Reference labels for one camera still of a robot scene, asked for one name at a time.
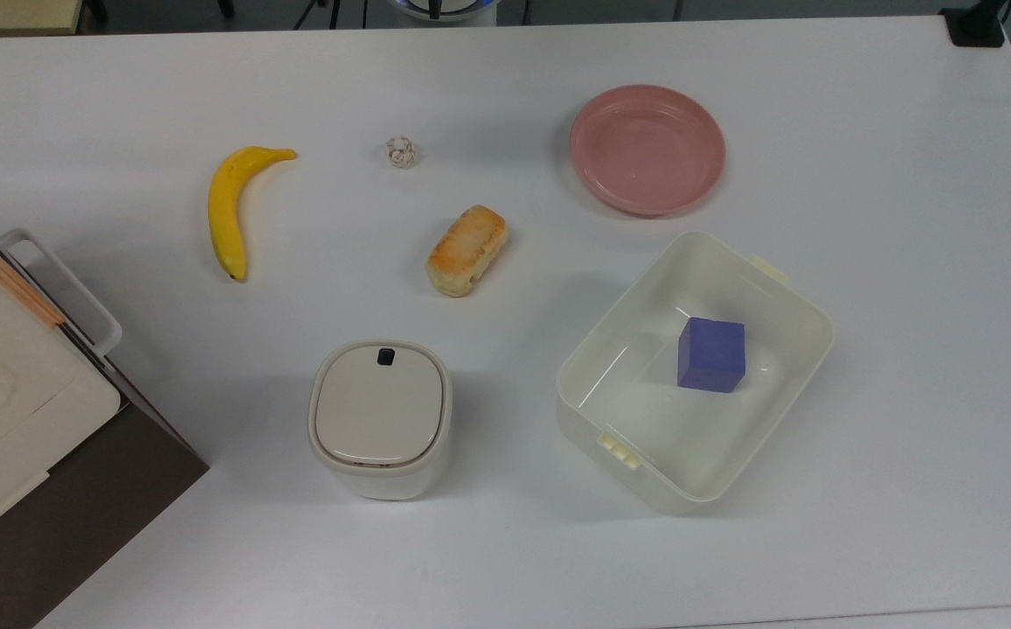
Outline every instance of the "black cable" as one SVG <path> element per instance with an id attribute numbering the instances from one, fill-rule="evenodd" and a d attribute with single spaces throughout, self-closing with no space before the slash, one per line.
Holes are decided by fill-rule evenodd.
<path id="1" fill-rule="evenodd" d="M 316 0 L 306 0 L 306 8 L 302 10 L 302 15 L 299 16 L 299 20 L 293 25 L 292 30 L 299 30 L 300 25 L 302 25 L 302 20 L 306 19 L 306 13 L 310 12 L 310 8 L 316 3 Z"/>

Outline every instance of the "floor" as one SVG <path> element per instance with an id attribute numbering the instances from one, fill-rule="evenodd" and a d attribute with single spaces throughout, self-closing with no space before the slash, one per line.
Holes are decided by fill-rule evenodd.
<path id="1" fill-rule="evenodd" d="M 222 17 L 214 0 L 102 0 L 109 21 L 82 9 L 84 35 L 132 32 L 288 30 L 308 0 L 234 0 L 237 15 Z M 676 0 L 532 0 L 532 23 L 606 23 L 668 21 Z M 935 15 L 945 5 L 969 7 L 973 0 L 685 0 L 680 19 L 763 19 L 808 16 Z M 525 0 L 501 0 L 497 24 L 521 25 Z M 313 8 L 300 27 L 326 29 L 331 8 Z M 397 12 L 389 0 L 343 0 L 338 28 L 395 28 Z M 1011 39 L 1011 16 L 1006 22 Z"/>

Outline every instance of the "appliance handle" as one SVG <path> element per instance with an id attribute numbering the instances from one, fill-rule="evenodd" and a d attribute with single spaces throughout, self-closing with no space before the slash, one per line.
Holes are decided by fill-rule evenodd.
<path id="1" fill-rule="evenodd" d="M 89 343 L 90 350 L 97 355 L 98 358 L 105 357 L 105 354 L 110 353 L 112 348 L 117 347 L 117 343 L 120 343 L 122 330 L 120 328 L 120 324 L 117 323 L 117 319 L 114 318 L 104 305 L 101 305 L 101 302 L 93 296 L 93 293 L 91 293 L 89 289 L 86 288 L 86 284 L 81 283 L 81 279 L 78 279 L 77 276 L 70 271 L 70 268 L 67 268 L 66 264 L 63 264 L 62 260 L 59 260 L 59 256 L 55 255 L 55 252 L 49 250 L 49 248 L 44 247 L 42 243 L 38 242 L 38 240 L 35 239 L 29 231 L 12 230 L 7 232 L 6 235 L 2 235 L 0 238 L 0 248 L 6 252 L 7 250 L 10 250 L 11 247 L 17 246 L 17 244 L 24 241 L 33 244 L 33 246 L 37 248 L 38 252 L 47 258 L 48 262 L 57 268 L 63 278 L 66 278 L 66 280 L 70 282 L 70 285 L 81 293 L 82 297 L 86 299 L 86 302 L 97 310 L 97 313 L 101 316 L 101 319 L 105 320 L 106 328 L 108 328 L 108 330 L 105 331 L 105 334 L 101 335 L 101 339 L 99 339 L 97 343 L 87 342 Z"/>

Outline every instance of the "dark brown panel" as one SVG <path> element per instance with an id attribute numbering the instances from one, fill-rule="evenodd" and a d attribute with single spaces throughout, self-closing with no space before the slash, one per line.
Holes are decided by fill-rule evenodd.
<path id="1" fill-rule="evenodd" d="M 0 517 L 0 629 L 34 626 L 206 469 L 125 406 Z"/>

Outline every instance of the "copper handle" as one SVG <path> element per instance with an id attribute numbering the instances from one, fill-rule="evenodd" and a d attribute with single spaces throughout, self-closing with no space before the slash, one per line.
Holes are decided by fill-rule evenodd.
<path id="1" fill-rule="evenodd" d="M 67 320 L 62 312 L 51 302 L 47 301 L 37 290 L 34 289 L 26 279 L 21 278 L 9 263 L 0 256 L 0 284 L 4 289 L 12 293 L 12 297 L 23 303 L 30 313 L 38 318 L 42 325 L 53 330 L 57 326 L 66 324 Z"/>

